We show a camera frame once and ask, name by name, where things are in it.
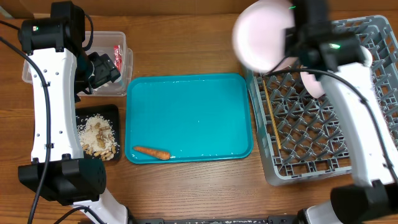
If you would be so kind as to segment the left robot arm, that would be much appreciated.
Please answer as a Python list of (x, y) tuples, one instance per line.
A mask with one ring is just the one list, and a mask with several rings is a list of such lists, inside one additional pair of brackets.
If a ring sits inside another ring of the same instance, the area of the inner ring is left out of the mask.
[(50, 17), (24, 21), (15, 52), (29, 64), (34, 90), (35, 137), (31, 163), (19, 166), (20, 183), (37, 199), (83, 212), (93, 223), (134, 223), (130, 210), (106, 187), (102, 160), (87, 159), (78, 138), (78, 94), (90, 94), (120, 72), (108, 55), (90, 52), (91, 18), (70, 1), (54, 2)]

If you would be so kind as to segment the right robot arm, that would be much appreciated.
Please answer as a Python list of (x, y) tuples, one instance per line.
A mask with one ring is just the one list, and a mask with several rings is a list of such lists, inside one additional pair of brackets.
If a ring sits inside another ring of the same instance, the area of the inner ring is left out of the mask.
[(297, 57), (332, 103), (352, 166), (353, 184), (298, 212), (295, 223), (362, 223), (397, 213), (397, 148), (379, 107), (371, 59), (352, 32), (336, 32), (326, 1), (269, 1), (284, 27), (284, 55)]

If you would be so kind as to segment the pink round plate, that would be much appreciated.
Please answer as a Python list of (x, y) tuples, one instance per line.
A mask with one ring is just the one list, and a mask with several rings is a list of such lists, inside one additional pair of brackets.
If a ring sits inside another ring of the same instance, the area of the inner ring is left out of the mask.
[(260, 0), (237, 18), (232, 33), (234, 52), (248, 69), (267, 73), (297, 58), (285, 58), (285, 30), (294, 26), (293, 5), (286, 0)]

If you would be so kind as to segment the large white bowl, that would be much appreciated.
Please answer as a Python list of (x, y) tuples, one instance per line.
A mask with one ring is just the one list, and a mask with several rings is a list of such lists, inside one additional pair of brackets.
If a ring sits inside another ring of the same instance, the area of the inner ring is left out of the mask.
[(373, 56), (366, 47), (361, 46), (361, 50), (365, 56), (364, 66), (370, 68), (373, 63)]

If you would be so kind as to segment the pink bowl with food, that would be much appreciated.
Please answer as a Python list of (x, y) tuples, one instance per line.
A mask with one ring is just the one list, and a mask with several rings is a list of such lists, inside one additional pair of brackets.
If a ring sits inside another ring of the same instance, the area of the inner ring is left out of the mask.
[(300, 76), (305, 89), (312, 97), (319, 98), (325, 94), (321, 83), (316, 80), (315, 75), (309, 74), (308, 72), (301, 72)]

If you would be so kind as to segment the rice and peanut scraps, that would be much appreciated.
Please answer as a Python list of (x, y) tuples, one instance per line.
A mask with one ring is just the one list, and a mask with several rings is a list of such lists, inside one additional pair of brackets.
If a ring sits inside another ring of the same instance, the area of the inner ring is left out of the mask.
[(84, 156), (110, 161), (118, 155), (116, 131), (109, 119), (101, 114), (78, 116), (77, 133)]

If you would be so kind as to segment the red snack wrapper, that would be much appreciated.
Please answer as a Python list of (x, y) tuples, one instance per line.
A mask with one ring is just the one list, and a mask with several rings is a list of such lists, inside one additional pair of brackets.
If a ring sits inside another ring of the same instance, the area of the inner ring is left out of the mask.
[(122, 53), (121, 53), (121, 46), (120, 45), (115, 45), (114, 46), (114, 56), (115, 56), (114, 64), (117, 67), (117, 69), (119, 71), (121, 71), (123, 60), (122, 60)]

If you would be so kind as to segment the wooden chopstick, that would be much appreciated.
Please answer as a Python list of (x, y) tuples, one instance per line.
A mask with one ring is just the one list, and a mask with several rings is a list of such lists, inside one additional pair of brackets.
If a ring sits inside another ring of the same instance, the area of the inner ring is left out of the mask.
[(280, 143), (279, 133), (278, 133), (278, 130), (277, 130), (277, 126), (276, 126), (276, 122), (275, 122), (275, 118), (274, 118), (274, 114), (273, 114), (273, 110), (272, 110), (272, 103), (271, 103), (271, 99), (269, 97), (267, 86), (266, 86), (266, 83), (265, 83), (264, 79), (262, 79), (262, 85), (264, 87), (264, 92), (265, 92), (265, 96), (266, 96), (268, 112), (270, 114), (270, 118), (271, 118), (271, 122), (272, 122), (272, 128), (273, 128), (275, 139), (276, 139), (276, 143), (277, 143), (277, 148), (279, 150), (281, 150), (282, 146), (281, 146), (281, 143)]

